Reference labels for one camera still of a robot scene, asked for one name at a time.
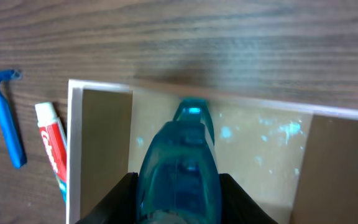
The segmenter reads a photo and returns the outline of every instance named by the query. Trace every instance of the wooden table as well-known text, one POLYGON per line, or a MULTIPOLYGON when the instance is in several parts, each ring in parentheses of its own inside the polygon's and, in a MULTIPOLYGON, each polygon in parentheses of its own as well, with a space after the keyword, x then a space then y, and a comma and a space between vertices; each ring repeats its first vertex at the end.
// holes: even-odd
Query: wooden table
POLYGON ((0 130, 0 223, 63 223, 35 103, 65 120, 69 78, 146 79, 358 109, 358 0, 0 1, 2 68, 28 164, 0 130))

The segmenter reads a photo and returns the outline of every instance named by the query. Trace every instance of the colgate toothpaste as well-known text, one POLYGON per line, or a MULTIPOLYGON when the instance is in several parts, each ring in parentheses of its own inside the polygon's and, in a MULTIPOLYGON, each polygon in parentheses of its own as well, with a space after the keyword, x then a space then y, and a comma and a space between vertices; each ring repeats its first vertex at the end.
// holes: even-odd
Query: colgate toothpaste
POLYGON ((50 165, 66 202, 67 144, 62 122, 56 115, 51 102, 37 103, 35 112, 37 113, 38 127, 50 165))

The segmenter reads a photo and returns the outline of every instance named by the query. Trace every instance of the blue plastic bottle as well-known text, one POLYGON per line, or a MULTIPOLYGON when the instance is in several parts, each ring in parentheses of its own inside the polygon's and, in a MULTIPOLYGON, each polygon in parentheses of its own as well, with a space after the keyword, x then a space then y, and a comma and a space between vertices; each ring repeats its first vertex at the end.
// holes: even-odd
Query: blue plastic bottle
POLYGON ((205 100, 187 99, 155 135, 139 173, 137 223, 220 223, 221 186, 205 100))

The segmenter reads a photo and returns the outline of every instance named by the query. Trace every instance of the toothpaste cap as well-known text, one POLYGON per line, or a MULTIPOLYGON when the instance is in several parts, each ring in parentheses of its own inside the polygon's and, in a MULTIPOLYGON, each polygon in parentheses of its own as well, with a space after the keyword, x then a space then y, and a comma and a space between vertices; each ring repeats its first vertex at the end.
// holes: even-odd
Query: toothpaste cap
POLYGON ((51 102, 37 103, 35 105, 38 124, 50 124, 57 119, 56 111, 51 102))

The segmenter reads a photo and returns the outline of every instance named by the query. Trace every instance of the colgate logo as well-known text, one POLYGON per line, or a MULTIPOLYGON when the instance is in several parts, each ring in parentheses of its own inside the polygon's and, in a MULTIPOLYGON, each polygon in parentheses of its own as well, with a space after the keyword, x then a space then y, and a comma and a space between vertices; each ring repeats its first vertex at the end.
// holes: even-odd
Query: colgate logo
POLYGON ((59 170, 57 169, 57 164, 52 155, 52 146, 49 145, 49 134, 46 131, 41 131, 41 137, 42 137, 42 141, 44 142, 45 150, 47 152, 49 161, 52 165, 52 169, 57 174, 59 170))

